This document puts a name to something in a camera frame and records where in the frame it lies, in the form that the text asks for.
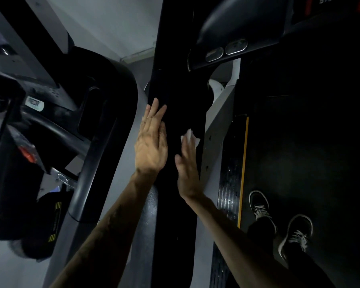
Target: label sticker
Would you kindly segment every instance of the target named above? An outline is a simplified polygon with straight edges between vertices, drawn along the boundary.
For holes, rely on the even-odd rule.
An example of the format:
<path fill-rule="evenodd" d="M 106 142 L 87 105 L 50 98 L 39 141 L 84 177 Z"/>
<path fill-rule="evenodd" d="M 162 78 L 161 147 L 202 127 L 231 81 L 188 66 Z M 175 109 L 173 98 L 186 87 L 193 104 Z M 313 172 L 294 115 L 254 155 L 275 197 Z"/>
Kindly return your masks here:
<path fill-rule="evenodd" d="M 44 109 L 44 102 L 30 96 L 25 100 L 25 105 L 36 111 L 42 111 Z"/>

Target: forearm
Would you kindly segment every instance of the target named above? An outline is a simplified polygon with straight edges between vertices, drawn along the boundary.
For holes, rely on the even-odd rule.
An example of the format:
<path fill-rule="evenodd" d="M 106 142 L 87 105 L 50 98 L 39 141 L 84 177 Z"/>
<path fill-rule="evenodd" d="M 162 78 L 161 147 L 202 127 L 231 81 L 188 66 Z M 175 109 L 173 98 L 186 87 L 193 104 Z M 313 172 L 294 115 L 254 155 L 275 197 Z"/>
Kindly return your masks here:
<path fill-rule="evenodd" d="M 69 261 L 52 287 L 117 287 L 154 174 L 134 173 L 117 201 Z"/>
<path fill-rule="evenodd" d="M 252 243 L 205 195 L 187 198 L 186 202 L 211 232 L 240 287 L 302 287 L 286 268 Z"/>

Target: treadmill belt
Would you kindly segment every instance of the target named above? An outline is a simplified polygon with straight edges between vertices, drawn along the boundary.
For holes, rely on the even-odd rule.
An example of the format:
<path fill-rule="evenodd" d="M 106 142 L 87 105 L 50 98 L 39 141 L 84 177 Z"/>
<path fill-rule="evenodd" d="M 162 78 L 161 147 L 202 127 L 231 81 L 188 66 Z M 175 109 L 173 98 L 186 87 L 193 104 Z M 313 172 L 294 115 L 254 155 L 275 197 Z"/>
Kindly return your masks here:
<path fill-rule="evenodd" d="M 337 288 L 360 287 L 360 113 L 350 108 L 318 97 L 258 103 L 249 116 L 241 198 L 244 231 L 254 222 L 249 193 L 261 190 L 268 198 L 279 261 L 289 220 L 309 216 L 314 232 L 307 254 Z"/>

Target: black pants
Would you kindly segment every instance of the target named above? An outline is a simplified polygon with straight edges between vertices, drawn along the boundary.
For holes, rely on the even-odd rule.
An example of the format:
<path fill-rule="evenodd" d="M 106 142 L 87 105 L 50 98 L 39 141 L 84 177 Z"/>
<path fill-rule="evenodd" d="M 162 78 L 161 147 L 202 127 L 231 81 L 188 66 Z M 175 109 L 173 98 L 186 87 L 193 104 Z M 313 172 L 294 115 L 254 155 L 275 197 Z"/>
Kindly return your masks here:
<path fill-rule="evenodd" d="M 248 237 L 267 254 L 273 257 L 274 228 L 268 218 L 260 218 L 248 228 Z M 298 243 L 287 243 L 284 245 L 284 254 L 287 258 L 289 270 L 307 286 L 335 287 L 326 273 L 302 251 Z M 232 273 L 229 274 L 226 288 L 237 288 Z"/>

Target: black sneaker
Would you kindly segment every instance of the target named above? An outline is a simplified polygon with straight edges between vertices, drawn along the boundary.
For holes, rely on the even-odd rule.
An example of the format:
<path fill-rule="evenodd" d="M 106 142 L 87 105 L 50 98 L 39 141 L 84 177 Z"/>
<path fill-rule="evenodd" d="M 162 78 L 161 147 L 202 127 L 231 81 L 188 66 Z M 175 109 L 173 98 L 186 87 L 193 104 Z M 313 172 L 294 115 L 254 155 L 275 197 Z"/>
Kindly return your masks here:
<path fill-rule="evenodd" d="M 287 236 L 279 245 L 279 254 L 285 259 L 283 248 L 285 245 L 297 243 L 303 252 L 307 249 L 307 241 L 312 237 L 313 223 L 306 215 L 295 215 L 288 224 Z"/>
<path fill-rule="evenodd" d="M 268 200 L 261 191 L 254 190 L 250 193 L 250 208 L 252 209 L 252 212 L 256 217 L 256 221 L 262 217 L 269 218 L 275 229 L 275 234 L 277 233 L 276 224 L 274 224 L 272 217 L 269 215 Z"/>

